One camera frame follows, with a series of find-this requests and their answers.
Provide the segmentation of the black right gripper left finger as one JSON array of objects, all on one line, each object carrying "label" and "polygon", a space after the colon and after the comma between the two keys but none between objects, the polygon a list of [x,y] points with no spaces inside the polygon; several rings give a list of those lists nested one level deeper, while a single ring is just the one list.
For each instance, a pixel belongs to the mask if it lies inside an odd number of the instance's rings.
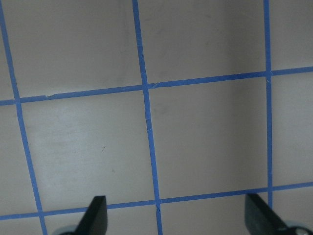
[{"label": "black right gripper left finger", "polygon": [[74,235],[105,235],[108,228],[105,196],[95,196],[74,231]]}]

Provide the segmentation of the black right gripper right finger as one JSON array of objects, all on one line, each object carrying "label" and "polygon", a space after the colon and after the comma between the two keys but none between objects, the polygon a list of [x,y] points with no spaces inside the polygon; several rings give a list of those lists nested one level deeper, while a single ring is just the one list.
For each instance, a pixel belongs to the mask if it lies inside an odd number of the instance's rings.
[{"label": "black right gripper right finger", "polygon": [[288,226],[255,193],[245,195],[245,226],[250,235],[286,235]]}]

